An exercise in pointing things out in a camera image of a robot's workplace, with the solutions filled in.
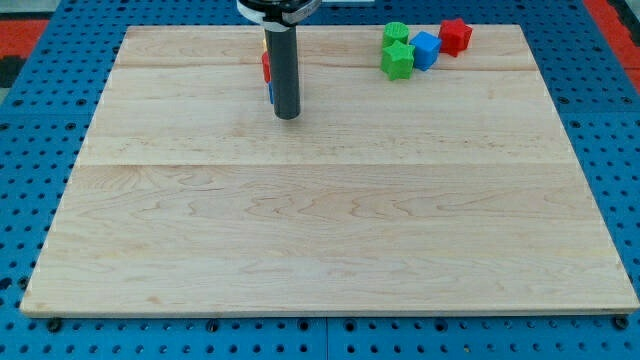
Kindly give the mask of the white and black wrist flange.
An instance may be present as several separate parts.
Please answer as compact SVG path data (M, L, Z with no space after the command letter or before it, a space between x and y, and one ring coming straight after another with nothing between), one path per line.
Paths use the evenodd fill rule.
M285 32L315 13L321 0L237 0L238 12L271 32Z

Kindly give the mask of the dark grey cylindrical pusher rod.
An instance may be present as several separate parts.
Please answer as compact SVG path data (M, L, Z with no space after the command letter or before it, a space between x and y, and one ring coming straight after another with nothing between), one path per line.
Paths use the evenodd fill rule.
M275 115L291 120L301 113L296 28L265 31Z

